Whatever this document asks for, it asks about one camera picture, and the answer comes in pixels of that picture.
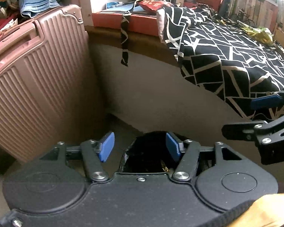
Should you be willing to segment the person's left hand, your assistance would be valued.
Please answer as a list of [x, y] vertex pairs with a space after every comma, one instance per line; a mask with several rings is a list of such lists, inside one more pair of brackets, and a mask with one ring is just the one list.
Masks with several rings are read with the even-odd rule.
[[284, 193], [262, 196], [228, 226], [284, 226]]

